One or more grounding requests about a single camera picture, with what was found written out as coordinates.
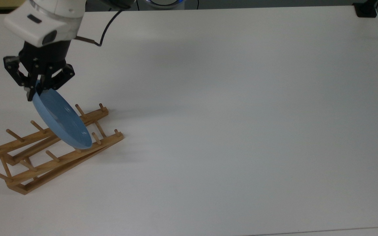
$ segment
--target white table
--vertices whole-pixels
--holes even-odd
[[[98,40],[113,14],[86,13],[79,35]],[[3,68],[22,43],[0,15],[0,144],[40,121]],[[84,111],[103,103],[106,133],[125,139],[26,196],[0,180],[0,235],[378,227],[378,18],[124,12],[101,48],[74,41],[67,62],[76,76],[59,92]]]

